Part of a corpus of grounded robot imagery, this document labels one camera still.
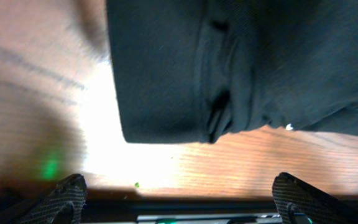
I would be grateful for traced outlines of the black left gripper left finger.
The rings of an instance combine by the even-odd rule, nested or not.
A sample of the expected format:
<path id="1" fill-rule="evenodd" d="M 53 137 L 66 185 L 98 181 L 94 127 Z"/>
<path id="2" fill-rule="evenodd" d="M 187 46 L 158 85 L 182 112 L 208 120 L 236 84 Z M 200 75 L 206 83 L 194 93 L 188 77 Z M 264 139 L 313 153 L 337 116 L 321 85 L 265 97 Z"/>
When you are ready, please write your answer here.
<path id="1" fill-rule="evenodd" d="M 39 197 L 30 208 L 14 219 L 16 223 L 48 224 L 59 214 L 67 213 L 66 223 L 79 224 L 85 205 L 87 186 L 81 174 L 73 174 L 59 183 L 45 196 Z"/>

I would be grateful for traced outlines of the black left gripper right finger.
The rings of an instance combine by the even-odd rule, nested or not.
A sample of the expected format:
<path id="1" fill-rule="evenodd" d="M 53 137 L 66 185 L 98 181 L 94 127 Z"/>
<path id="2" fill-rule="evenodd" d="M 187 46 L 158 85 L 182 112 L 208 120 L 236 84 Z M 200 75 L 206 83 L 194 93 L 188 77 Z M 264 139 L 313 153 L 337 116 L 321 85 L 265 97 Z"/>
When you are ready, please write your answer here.
<path id="1" fill-rule="evenodd" d="M 273 200 L 283 224 L 358 224 L 358 210 L 297 177 L 282 172 L 272 185 Z"/>

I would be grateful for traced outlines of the black t-shirt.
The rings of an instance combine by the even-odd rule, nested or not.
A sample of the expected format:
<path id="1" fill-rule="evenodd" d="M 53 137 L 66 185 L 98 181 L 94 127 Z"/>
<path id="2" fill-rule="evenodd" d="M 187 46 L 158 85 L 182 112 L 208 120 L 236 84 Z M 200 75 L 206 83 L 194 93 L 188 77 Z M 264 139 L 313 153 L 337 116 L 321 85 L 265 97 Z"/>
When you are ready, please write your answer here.
<path id="1" fill-rule="evenodd" d="M 216 142 L 263 126 L 358 136 L 358 1 L 106 3 L 122 133 Z"/>

